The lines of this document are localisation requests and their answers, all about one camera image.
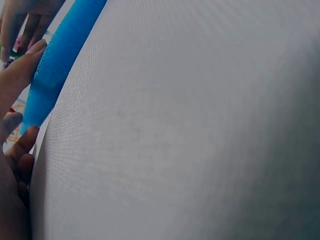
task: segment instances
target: skin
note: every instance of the skin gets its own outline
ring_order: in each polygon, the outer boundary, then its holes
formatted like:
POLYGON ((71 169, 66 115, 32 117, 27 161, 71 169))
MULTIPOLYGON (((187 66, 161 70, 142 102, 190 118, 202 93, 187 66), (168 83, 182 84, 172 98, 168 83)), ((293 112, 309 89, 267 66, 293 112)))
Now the skin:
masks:
MULTIPOLYGON (((37 42, 29 51, 0 72, 0 144, 21 123, 20 113, 8 113, 26 88, 47 46, 37 42)), ((39 129, 30 127, 7 152, 0 150, 0 239, 31 239, 29 221, 29 189, 34 157, 29 151, 39 129)))
POLYGON ((18 53, 41 40, 65 0, 5 0, 0 14, 1 60, 7 62, 27 18, 18 53))

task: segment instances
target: green object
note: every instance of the green object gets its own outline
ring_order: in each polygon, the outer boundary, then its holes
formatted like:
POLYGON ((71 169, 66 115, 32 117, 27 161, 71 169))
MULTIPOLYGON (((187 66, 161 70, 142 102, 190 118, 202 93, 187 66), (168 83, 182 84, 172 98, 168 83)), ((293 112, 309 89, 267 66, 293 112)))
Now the green object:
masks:
POLYGON ((13 50, 11 50, 11 52, 10 52, 10 56, 13 57, 14 59, 18 59, 18 58, 22 57, 22 55, 23 54, 19 54, 13 50))

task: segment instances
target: finger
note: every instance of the finger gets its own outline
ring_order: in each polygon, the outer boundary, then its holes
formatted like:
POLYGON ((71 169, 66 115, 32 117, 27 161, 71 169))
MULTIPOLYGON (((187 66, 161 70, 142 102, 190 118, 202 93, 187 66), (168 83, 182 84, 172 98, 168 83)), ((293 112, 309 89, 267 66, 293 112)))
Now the finger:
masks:
POLYGON ((14 45, 14 35, 19 26, 19 15, 15 13, 12 4, 7 3, 2 18, 1 25, 1 60, 7 62, 10 57, 10 51, 14 45))
POLYGON ((21 199, 21 201, 23 202, 25 208, 28 210, 29 209, 29 189, 28 186, 25 182, 21 181, 18 183, 18 194, 19 197, 21 199))
POLYGON ((5 9, 6 9, 6 2, 4 2, 1 13, 0 13, 0 34, 1 34, 1 28, 2 28, 2 20, 4 19, 5 9))
POLYGON ((41 15, 39 15, 39 14, 30 14, 29 15, 28 20, 25 24, 22 39, 20 41, 20 45, 19 45, 19 48, 17 51, 19 54, 24 54, 28 50, 28 46, 30 44, 31 39, 33 38, 33 36, 35 34, 35 31, 36 31, 38 25, 39 25, 40 19, 41 19, 41 15))
POLYGON ((17 164, 16 171, 22 180, 28 185, 30 183, 35 157, 32 154, 25 154, 17 164))
POLYGON ((37 126, 29 127, 23 136, 5 153, 5 155, 18 166, 23 155, 28 154, 34 146, 39 128, 37 126))
POLYGON ((2 121, 0 145, 4 144, 10 134, 21 124, 22 118, 22 114, 19 112, 10 113, 5 116, 2 121))
POLYGON ((27 54, 0 72, 0 120, 4 118, 23 89, 30 84, 46 45, 45 40, 39 41, 27 54))
POLYGON ((45 15, 41 17, 39 25, 37 26, 34 35, 29 43, 28 49, 43 38, 54 18, 54 15, 45 15))

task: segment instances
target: blue foam noodle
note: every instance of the blue foam noodle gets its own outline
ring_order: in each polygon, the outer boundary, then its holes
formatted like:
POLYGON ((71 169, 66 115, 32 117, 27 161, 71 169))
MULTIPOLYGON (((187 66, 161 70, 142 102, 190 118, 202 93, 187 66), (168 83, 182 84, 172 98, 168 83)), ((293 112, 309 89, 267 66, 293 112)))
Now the blue foam noodle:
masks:
POLYGON ((76 0, 49 42, 31 82, 21 134, 45 121, 107 0, 76 0))

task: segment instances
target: white fabric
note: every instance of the white fabric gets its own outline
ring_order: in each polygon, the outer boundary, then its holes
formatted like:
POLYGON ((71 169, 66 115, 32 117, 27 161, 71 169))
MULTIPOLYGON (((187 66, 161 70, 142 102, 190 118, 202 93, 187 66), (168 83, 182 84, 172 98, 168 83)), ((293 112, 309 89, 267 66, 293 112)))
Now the white fabric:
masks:
POLYGON ((34 239, 313 231, 319 32, 318 0, 108 0, 34 168, 34 239))

